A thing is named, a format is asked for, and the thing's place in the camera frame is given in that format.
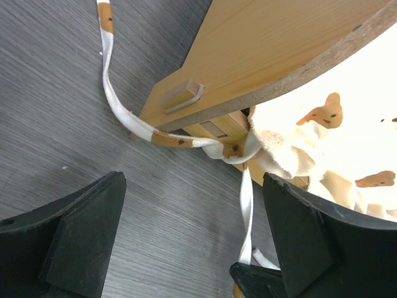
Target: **wooden edge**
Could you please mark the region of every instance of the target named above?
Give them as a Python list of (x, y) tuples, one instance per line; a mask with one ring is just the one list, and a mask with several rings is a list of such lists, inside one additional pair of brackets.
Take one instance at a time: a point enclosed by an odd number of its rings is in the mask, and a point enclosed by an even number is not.
[(292, 71), (290, 74), (256, 91), (236, 97), (222, 104), (204, 109), (171, 121), (158, 127), (158, 129), (170, 132), (192, 124), (204, 122), (234, 111), (246, 109), (260, 104), (309, 83), (323, 73), (334, 68), (348, 57), (358, 52), (368, 43), (397, 22), (397, 0), (392, 0), (384, 8), (364, 22), (334, 46), (312, 59), (306, 65)]

